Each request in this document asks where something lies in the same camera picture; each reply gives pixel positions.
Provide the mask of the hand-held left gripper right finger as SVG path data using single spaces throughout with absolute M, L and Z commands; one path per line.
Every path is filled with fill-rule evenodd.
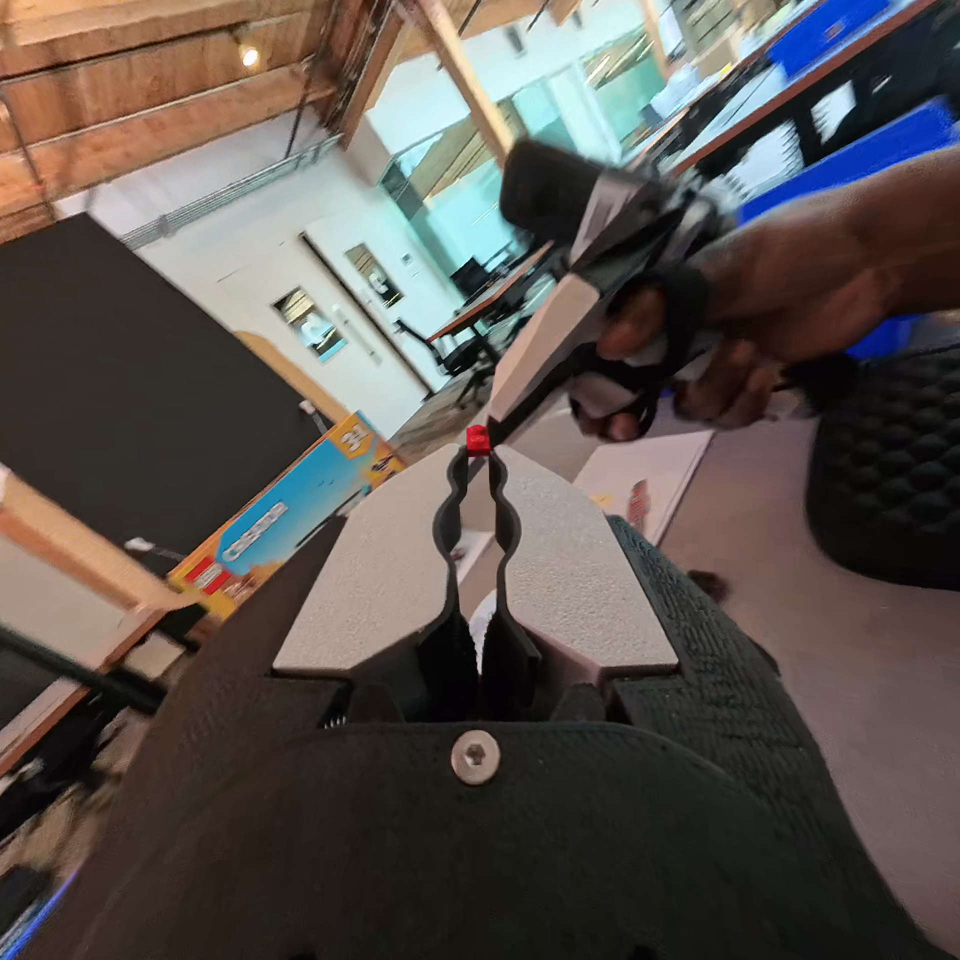
M 585 494 L 509 446 L 488 462 L 505 644 L 521 676 L 652 676 L 679 657 L 612 525 Z

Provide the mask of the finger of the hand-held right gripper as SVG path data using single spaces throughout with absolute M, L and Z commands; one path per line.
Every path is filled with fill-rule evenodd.
M 612 293 L 577 273 L 565 276 L 504 352 L 487 403 L 486 432 L 499 446 L 558 391 L 573 389 L 591 417 L 615 408 L 615 383 L 597 370 L 595 343 Z

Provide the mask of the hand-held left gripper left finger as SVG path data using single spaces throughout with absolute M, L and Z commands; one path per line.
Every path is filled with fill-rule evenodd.
M 285 677 L 476 675 L 457 567 L 470 456 L 449 443 L 353 510 L 279 648 Z

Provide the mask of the person's right forearm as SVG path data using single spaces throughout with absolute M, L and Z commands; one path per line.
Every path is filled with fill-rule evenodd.
M 958 146 L 873 174 L 857 193 L 877 317 L 958 311 Z

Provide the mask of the colourful lego set box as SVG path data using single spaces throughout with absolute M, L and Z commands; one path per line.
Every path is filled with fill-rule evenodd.
M 350 414 L 182 559 L 167 580 L 226 621 L 314 536 L 405 468 L 363 414 Z

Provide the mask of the blue plastic bin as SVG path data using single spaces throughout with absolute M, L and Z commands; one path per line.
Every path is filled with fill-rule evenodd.
M 769 63 L 795 78 L 912 1 L 823 1 L 796 17 L 766 49 Z
M 748 224 L 798 199 L 853 184 L 957 144 L 958 122 L 947 100 L 936 97 L 746 201 L 741 207 L 740 223 Z M 885 320 L 847 353 L 868 362 L 920 350 L 941 343 L 946 337 L 946 325 L 945 320 L 931 314 L 896 316 Z

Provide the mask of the person's right hand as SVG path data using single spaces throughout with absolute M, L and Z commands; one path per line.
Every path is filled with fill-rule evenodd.
M 884 261 L 878 183 L 793 201 L 705 247 L 705 326 L 721 341 L 700 376 L 679 382 L 681 418 L 736 429 L 765 418 L 784 370 L 842 352 L 893 314 L 896 270 Z

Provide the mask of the wooden office desk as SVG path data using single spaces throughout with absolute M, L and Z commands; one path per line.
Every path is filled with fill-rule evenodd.
M 509 274 L 493 283 L 488 289 L 457 311 L 446 326 L 427 338 L 427 343 L 435 344 L 444 338 L 454 337 L 465 330 L 474 330 L 476 325 L 483 322 L 483 318 L 495 306 L 505 300 L 509 292 L 532 278 L 534 273 L 541 270 L 548 258 L 556 252 L 557 248 L 554 243 L 546 243 L 537 248 Z

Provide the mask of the black office chair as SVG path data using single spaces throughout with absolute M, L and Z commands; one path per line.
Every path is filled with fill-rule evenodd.
M 426 336 L 414 330 L 404 320 L 399 318 L 393 322 L 393 325 L 397 332 L 413 337 L 421 343 L 431 354 L 436 365 L 450 378 L 468 374 L 465 385 L 455 401 L 459 410 L 466 410 L 469 402 L 481 403 L 479 392 L 492 380 L 496 369 L 481 338 L 473 337 L 469 341 L 456 344 L 449 353 L 442 354 L 433 342 L 429 342 Z

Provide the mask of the white door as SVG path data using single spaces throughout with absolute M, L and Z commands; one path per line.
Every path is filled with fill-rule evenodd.
M 330 282 L 336 284 L 342 294 L 354 304 L 359 314 L 366 318 L 367 324 L 372 330 L 376 331 L 376 336 L 383 342 L 386 349 L 392 354 L 395 360 L 407 371 L 411 378 L 423 390 L 423 399 L 432 400 L 436 396 L 436 391 L 432 389 L 430 382 L 424 377 L 419 368 L 414 364 L 405 351 L 399 346 L 394 333 L 388 329 L 388 324 L 382 311 L 376 303 L 365 294 L 354 288 L 339 270 L 327 257 L 321 247 L 314 241 L 307 230 L 302 230 L 298 234 L 298 239 L 308 249 L 313 258 L 318 261 L 318 266 L 328 275 Z

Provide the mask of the long wooden workbench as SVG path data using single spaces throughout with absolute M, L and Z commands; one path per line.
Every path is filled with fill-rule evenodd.
M 628 169 L 658 162 L 706 177 L 729 171 L 761 138 L 787 126 L 805 164 L 836 146 L 845 123 L 839 108 L 868 104 L 870 119 L 894 116 L 891 101 L 909 111 L 936 81 L 958 84 L 957 1 L 916 1 L 851 38 L 795 78 L 769 62 L 766 49 L 819 2 L 801 2 L 761 45 L 713 80 L 633 148 Z

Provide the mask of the large black panel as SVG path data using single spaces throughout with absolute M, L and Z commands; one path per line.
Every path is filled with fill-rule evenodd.
M 301 395 L 89 215 L 1 246 L 1 461 L 186 556 L 319 438 Z

